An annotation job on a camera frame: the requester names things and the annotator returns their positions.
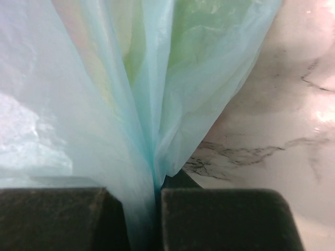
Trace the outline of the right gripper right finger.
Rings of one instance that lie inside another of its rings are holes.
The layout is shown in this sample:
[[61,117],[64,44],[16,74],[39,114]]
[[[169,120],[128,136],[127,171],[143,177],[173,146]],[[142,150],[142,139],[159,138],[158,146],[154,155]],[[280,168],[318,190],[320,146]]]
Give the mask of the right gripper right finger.
[[287,201],[271,189],[205,189],[180,171],[161,189],[161,250],[303,250]]

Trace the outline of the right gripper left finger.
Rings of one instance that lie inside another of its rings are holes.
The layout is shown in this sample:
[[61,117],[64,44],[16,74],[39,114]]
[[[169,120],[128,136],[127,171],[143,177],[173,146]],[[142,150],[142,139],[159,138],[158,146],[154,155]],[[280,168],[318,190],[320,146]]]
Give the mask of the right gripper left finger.
[[130,244],[122,205],[104,188],[6,188],[1,250],[130,250]]

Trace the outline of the light blue plastic bag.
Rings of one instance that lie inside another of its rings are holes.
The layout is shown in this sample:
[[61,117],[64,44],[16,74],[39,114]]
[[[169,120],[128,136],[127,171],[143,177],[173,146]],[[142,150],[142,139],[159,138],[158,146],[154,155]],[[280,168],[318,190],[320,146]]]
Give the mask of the light blue plastic bag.
[[166,176],[223,110],[137,110],[121,3],[1,1],[1,186],[93,179],[122,203],[131,249],[144,250]]

